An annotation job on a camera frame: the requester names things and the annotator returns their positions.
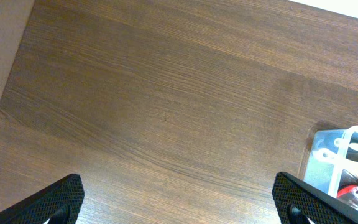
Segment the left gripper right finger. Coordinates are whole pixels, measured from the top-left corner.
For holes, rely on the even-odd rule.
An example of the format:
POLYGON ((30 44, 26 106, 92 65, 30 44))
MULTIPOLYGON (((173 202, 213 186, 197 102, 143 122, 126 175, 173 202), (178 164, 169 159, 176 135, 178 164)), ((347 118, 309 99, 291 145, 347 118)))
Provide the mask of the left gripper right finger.
POLYGON ((276 174, 272 197, 284 224, 358 223, 356 209, 287 172, 276 174))

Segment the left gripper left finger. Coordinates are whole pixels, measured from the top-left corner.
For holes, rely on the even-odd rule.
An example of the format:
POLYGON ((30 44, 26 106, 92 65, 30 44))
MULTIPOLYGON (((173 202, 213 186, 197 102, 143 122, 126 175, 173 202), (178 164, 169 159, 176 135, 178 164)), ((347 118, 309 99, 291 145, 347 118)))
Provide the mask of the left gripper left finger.
POLYGON ((80 175, 70 174, 1 211, 0 224, 74 224, 84 197, 80 175))

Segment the orange scraper wooden handle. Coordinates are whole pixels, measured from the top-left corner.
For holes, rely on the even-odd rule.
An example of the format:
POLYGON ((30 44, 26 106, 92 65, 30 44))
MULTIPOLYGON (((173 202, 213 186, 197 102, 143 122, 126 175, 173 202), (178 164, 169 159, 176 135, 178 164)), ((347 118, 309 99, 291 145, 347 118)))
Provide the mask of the orange scraper wooden handle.
POLYGON ((313 152, 313 155, 317 158, 317 160, 332 164, 340 169, 344 169, 354 177, 358 178, 358 162, 338 156, 326 148, 313 152))

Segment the small red-handled cutters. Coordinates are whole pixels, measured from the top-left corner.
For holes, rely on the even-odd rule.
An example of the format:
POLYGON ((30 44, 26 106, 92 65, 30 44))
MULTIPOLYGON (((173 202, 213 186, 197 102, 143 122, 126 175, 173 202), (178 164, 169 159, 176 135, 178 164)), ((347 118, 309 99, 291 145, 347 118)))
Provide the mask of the small red-handled cutters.
POLYGON ((358 196, 358 185, 348 185, 337 192, 337 198, 351 194, 358 196))

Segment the clear plastic container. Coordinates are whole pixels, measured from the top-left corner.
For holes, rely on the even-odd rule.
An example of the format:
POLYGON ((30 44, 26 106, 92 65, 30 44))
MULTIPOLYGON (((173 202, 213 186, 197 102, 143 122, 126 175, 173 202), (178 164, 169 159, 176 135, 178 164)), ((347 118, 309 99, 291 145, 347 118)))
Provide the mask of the clear plastic container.
POLYGON ((318 131, 303 181, 358 210, 358 126, 318 131))

